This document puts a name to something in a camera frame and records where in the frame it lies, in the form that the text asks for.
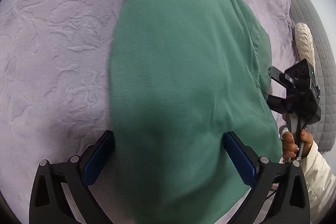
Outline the right hand with painted nails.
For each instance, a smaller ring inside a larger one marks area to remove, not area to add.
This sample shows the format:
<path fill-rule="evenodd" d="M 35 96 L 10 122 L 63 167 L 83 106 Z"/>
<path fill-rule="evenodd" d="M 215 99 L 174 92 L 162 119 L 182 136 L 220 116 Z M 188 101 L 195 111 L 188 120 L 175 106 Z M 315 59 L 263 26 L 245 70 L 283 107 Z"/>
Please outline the right hand with painted nails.
<path fill-rule="evenodd" d="M 294 158 L 300 151 L 302 152 L 302 159 L 307 157 L 314 142 L 313 135 L 311 135 L 307 129 L 302 129 L 300 134 L 295 135 L 293 135 L 288 129 L 282 129 L 280 136 L 283 158 Z M 298 138 L 300 138 L 302 144 L 304 144 L 303 148 L 300 148 L 300 145 L 297 144 Z"/>

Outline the cream sleeve forearm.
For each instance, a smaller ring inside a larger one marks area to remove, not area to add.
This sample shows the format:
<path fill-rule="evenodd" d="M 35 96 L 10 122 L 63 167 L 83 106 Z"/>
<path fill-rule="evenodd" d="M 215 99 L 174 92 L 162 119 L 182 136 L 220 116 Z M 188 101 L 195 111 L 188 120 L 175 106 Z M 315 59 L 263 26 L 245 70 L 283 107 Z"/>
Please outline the cream sleeve forearm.
<path fill-rule="evenodd" d="M 320 223 L 335 204 L 335 175 L 313 141 L 301 167 L 309 197 L 310 222 Z"/>

